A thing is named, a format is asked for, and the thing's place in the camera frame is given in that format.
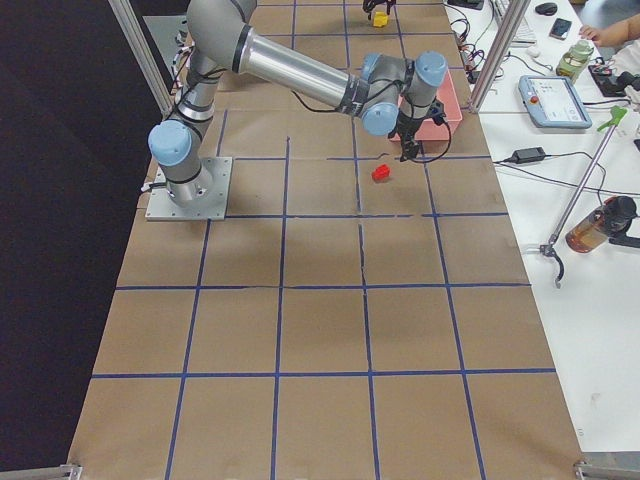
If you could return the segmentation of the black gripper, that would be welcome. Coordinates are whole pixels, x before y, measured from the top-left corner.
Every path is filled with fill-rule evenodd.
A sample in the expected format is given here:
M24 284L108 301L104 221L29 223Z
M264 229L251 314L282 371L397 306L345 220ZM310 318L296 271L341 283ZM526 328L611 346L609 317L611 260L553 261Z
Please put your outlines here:
M386 14L389 15L391 8L396 5L396 0L363 0L362 9L371 18L375 8L380 5L385 7Z
M422 116L418 116L418 106L409 102L409 113L399 111L396 125L387 138L401 143L401 161L415 161L420 153L418 132L424 123L428 126L440 127L445 123L444 104L435 99L426 108Z

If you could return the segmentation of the person's bare hand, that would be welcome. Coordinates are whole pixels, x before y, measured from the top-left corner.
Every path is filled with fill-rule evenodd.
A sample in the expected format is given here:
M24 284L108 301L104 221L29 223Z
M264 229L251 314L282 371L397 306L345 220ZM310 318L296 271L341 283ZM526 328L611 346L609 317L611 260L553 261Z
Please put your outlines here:
M606 28L584 25L580 28L579 35L583 39L592 41L598 47L615 47L638 40L639 29L640 15L636 14Z

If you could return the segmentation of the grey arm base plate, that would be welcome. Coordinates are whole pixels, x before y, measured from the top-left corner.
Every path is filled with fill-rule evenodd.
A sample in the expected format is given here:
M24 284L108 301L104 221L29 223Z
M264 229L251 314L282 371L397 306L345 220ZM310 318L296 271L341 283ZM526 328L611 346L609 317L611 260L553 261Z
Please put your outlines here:
M149 192L145 217L149 221L222 221L226 217L232 178L231 157L205 157L201 171L192 182L168 182L157 168L154 187Z

